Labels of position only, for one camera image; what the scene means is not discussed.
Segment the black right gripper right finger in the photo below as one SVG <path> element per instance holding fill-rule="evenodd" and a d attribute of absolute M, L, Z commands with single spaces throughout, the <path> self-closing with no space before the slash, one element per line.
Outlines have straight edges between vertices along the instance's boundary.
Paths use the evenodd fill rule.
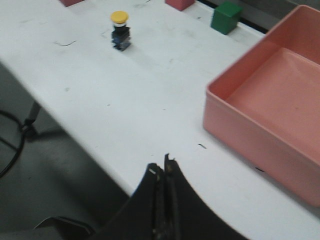
<path fill-rule="evenodd" d="M 164 157 L 166 214 L 171 240 L 245 240 L 190 185 L 178 162 Z"/>

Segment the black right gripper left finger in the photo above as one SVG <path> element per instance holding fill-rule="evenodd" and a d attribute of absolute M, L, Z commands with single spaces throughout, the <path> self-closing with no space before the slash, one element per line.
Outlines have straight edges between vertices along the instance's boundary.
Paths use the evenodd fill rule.
<path fill-rule="evenodd" d="M 156 187 L 161 168 L 147 165 L 137 189 L 93 238 L 95 240 L 152 240 L 154 238 L 154 207 Z"/>

